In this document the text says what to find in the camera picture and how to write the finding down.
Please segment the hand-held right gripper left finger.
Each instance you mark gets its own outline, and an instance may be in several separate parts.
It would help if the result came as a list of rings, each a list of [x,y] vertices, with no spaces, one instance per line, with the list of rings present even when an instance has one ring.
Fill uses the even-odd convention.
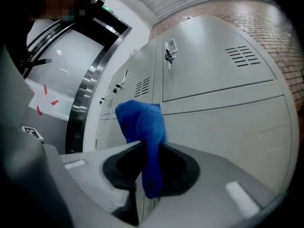
[[[103,164],[109,157],[127,150],[139,142],[109,149],[61,155],[62,162],[72,178],[89,198],[103,211],[113,214],[127,204],[128,190],[115,188],[103,173]]]

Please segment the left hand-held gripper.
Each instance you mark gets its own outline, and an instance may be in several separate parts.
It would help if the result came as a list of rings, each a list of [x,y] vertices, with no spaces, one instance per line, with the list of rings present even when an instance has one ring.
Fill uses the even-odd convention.
[[[25,133],[31,134],[35,136],[38,140],[40,140],[42,143],[44,143],[44,138],[42,135],[33,127],[27,127],[27,126],[22,126],[21,130]]]

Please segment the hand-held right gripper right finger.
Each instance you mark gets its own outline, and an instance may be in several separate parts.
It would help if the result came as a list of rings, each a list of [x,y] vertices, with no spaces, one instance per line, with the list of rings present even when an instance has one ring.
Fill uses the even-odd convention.
[[[226,190],[234,181],[260,209],[277,197],[266,185],[223,157],[174,143],[169,146],[193,157],[199,164],[200,175],[184,194],[160,199],[148,217],[150,228],[253,228],[261,218],[244,217]]]

